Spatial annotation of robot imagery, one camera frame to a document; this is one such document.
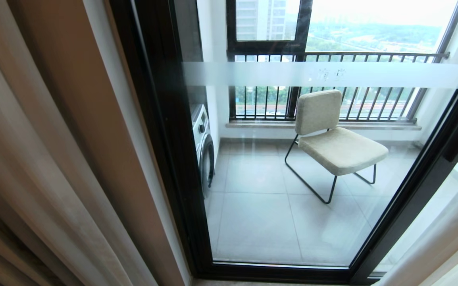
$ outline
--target chair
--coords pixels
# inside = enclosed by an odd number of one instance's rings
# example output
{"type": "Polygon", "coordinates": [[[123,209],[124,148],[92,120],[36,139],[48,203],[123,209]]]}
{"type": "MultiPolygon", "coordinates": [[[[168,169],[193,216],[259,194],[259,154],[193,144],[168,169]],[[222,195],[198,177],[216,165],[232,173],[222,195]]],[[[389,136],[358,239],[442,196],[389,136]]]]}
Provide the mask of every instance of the chair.
{"type": "Polygon", "coordinates": [[[363,181],[374,184],[377,163],[385,159],[388,154],[388,149],[383,145],[347,129],[337,127],[341,103],[342,94],[336,89],[300,96],[296,110],[296,137],[294,137],[284,159],[287,167],[326,204],[331,202],[338,176],[354,173],[363,181]],[[305,136],[325,129],[327,131],[321,134],[305,136]],[[309,154],[335,176],[327,201],[287,163],[287,156],[289,156],[294,144],[297,144],[302,151],[309,154]],[[374,165],[372,182],[356,173],[372,165],[374,165]]]}

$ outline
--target chair backrest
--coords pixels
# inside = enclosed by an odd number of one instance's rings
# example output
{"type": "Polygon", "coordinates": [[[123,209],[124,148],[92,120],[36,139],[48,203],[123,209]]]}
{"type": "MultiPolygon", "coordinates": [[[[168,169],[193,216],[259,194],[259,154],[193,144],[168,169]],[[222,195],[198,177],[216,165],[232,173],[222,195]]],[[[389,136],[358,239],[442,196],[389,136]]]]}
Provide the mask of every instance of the chair backrest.
{"type": "Polygon", "coordinates": [[[303,94],[298,98],[296,109],[296,133],[312,132],[338,125],[342,94],[336,89],[303,94]]]}

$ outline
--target front-loading washing machine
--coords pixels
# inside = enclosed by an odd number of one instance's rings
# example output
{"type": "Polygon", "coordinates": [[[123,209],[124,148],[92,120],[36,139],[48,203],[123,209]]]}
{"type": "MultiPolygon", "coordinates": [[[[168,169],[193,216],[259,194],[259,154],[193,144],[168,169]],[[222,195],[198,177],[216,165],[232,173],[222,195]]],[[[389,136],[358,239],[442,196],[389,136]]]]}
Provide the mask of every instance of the front-loading washing machine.
{"type": "Polygon", "coordinates": [[[203,104],[191,105],[192,132],[196,142],[196,153],[202,182],[202,194],[206,199],[213,180],[215,156],[210,134],[210,120],[203,104]]]}

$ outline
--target beige curtain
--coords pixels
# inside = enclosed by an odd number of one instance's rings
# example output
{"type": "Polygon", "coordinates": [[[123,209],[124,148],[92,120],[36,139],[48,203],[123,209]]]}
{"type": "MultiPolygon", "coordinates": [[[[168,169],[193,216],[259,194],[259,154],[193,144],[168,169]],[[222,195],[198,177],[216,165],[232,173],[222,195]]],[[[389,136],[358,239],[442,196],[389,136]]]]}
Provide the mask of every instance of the beige curtain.
{"type": "Polygon", "coordinates": [[[376,285],[458,285],[458,194],[376,285]]]}
{"type": "Polygon", "coordinates": [[[0,284],[156,285],[58,112],[4,0],[0,284]]]}

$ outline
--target sky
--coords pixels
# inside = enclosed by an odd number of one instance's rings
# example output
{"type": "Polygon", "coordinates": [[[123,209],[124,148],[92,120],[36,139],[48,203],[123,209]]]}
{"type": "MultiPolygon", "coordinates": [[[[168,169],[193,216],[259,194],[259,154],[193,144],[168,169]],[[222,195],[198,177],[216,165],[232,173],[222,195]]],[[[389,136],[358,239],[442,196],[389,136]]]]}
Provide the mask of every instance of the sky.
{"type": "MultiPolygon", "coordinates": [[[[288,14],[298,14],[300,0],[288,0],[288,14]]],[[[456,0],[313,0],[311,22],[340,17],[353,23],[383,23],[443,27],[456,0]]]]}

